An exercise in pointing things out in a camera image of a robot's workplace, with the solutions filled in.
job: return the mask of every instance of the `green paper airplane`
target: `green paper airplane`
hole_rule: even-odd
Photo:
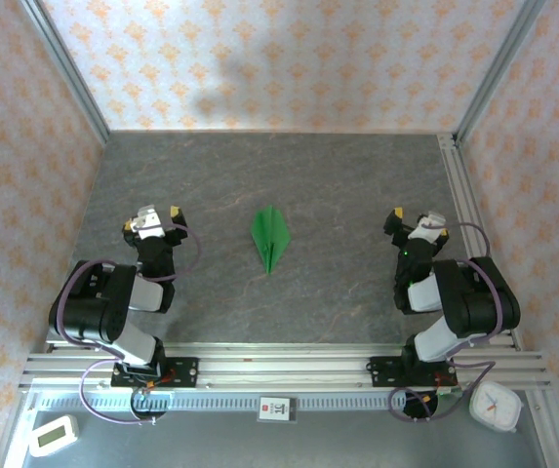
[[[253,220],[251,235],[260,251],[266,273],[270,274],[277,260],[290,244],[290,233],[281,212],[272,205],[260,210]]]

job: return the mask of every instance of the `marble-patterned surface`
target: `marble-patterned surface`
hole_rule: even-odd
[[[169,313],[132,317],[167,341],[396,343],[438,318],[394,308],[382,232],[399,205],[456,220],[435,136],[115,133],[73,259],[135,262],[121,227],[148,204],[181,206],[203,242]],[[292,235],[270,276],[250,234],[268,204]],[[194,249],[176,248],[176,268]],[[463,252],[454,229],[440,255]]]

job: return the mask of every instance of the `black mounting plate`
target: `black mounting plate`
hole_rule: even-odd
[[[457,374],[446,362],[419,363],[409,371],[400,356],[375,356],[366,365],[373,387],[456,387]]]
[[[110,386],[143,387],[146,385],[145,380],[138,379],[134,374],[126,373],[122,366],[115,364],[114,368]],[[166,372],[175,371],[175,379],[160,383],[160,388],[194,388],[199,375],[199,358],[166,358],[165,370]]]

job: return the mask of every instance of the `floral wallpaper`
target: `floral wallpaper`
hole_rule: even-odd
[[[101,147],[17,0],[0,0],[0,436],[43,342]]]
[[[44,0],[113,130],[454,131],[523,0]]]
[[[559,389],[559,0],[534,30],[463,148],[530,349]]]

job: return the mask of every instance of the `white sticker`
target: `white sticker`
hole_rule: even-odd
[[[289,421],[289,398],[260,397],[260,421]]]

